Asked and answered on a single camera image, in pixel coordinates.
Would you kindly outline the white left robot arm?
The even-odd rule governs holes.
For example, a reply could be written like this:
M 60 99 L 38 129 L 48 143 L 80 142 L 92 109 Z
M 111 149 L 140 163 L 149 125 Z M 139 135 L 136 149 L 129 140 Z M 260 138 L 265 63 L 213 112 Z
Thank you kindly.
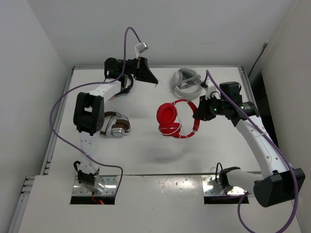
M 104 83 L 87 93 L 77 95 L 73 123 L 80 137 L 82 158 L 74 163 L 79 183 L 93 190 L 104 184 L 99 177 L 99 135 L 104 126 L 104 104 L 114 96 L 126 95 L 134 81 L 158 84 L 145 57 L 122 60 L 108 58 L 104 62 Z

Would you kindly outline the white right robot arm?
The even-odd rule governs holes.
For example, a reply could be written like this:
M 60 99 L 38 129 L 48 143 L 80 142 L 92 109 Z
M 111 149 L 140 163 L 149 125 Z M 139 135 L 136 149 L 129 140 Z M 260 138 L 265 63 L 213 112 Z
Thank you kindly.
M 254 103 L 242 100 L 238 82 L 221 83 L 219 97 L 211 82 L 201 86 L 206 94 L 200 97 L 194 119 L 210 121 L 216 116 L 225 116 L 246 140 L 260 167 L 261 174 L 252 174 L 233 166 L 222 169 L 218 185 L 223 189 L 238 186 L 253 194 L 262 207 L 270 207 L 295 200 L 305 179 L 300 168 L 292 168 L 281 158 L 271 144 L 261 117 Z

